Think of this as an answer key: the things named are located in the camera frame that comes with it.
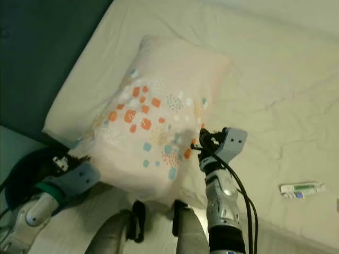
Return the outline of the grey right robot leg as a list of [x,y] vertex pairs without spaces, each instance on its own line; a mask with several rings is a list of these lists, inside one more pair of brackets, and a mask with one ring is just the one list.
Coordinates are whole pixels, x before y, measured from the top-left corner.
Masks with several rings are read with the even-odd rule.
[[172,235],[177,237],[176,254],[210,254],[199,218],[192,208],[179,200],[173,204]]

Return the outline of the pink patterned pillow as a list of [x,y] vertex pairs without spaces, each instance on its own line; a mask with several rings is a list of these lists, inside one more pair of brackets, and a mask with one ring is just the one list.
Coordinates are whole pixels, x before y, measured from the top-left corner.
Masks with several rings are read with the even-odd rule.
[[70,151],[100,181],[151,205],[171,206],[232,61],[172,37],[145,36],[91,128]]

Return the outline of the grey robot leg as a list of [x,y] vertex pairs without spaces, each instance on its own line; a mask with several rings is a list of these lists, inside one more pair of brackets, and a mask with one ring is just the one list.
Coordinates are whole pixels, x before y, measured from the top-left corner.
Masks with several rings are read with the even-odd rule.
[[121,210],[103,223],[84,254],[123,254],[129,240],[145,240],[145,225],[146,205],[136,201],[130,210]]
[[176,254],[210,254],[199,218],[192,208],[179,200],[173,204],[172,235],[177,237]]

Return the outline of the grey left robot leg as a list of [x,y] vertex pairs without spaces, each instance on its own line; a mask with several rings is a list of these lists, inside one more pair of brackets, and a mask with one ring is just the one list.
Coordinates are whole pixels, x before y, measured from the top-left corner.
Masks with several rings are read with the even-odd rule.
[[123,254],[129,240],[145,240],[145,225],[146,205],[136,201],[130,210],[121,210],[103,223],[84,254]]

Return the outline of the white green tube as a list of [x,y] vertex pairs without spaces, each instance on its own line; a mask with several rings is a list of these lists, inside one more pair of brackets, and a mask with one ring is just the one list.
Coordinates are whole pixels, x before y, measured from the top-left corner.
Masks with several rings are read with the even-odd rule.
[[293,184],[281,184],[279,186],[281,196],[289,199],[302,199],[309,195],[315,195],[325,191],[322,182],[301,182]]

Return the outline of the dark blue trash bin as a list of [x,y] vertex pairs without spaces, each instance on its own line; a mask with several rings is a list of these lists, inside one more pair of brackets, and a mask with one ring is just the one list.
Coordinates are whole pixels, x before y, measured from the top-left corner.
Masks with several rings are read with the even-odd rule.
[[1,213],[3,217],[10,210],[24,204],[32,195],[37,194],[34,187],[47,177],[58,177],[63,174],[53,163],[53,157],[67,154],[53,148],[41,148],[30,152],[17,162],[6,180],[1,184],[7,208]]

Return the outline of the teal fabric headboard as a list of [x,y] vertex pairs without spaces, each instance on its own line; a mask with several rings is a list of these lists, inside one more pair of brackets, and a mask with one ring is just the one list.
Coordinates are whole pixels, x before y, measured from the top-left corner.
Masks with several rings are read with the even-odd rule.
[[0,0],[0,124],[48,146],[44,121],[114,0]]

